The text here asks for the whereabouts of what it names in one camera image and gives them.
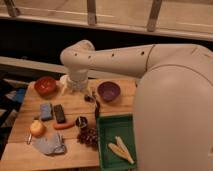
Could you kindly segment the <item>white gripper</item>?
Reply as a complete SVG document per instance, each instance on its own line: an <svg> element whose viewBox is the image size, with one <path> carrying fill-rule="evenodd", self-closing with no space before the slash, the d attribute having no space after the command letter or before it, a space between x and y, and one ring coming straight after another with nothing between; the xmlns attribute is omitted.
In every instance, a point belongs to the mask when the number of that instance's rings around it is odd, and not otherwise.
<svg viewBox="0 0 213 171"><path fill-rule="evenodd" d="M66 93L67 86L71 91L83 92L87 89L88 86L88 70L69 69L67 75L63 75L60 77L59 82L61 84L61 95L64 95ZM93 88L87 89L87 95L93 101L97 100L96 92Z"/></svg>

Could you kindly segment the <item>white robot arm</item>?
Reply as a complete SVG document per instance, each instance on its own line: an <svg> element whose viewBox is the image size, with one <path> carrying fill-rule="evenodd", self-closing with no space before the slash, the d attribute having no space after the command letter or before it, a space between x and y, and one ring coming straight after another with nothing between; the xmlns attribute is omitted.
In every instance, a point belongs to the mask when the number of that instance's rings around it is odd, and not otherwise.
<svg viewBox="0 0 213 171"><path fill-rule="evenodd" d="M137 171L213 171L213 51L196 44L96 51L82 40L60 59L74 81L84 69L140 79L133 105Z"/></svg>

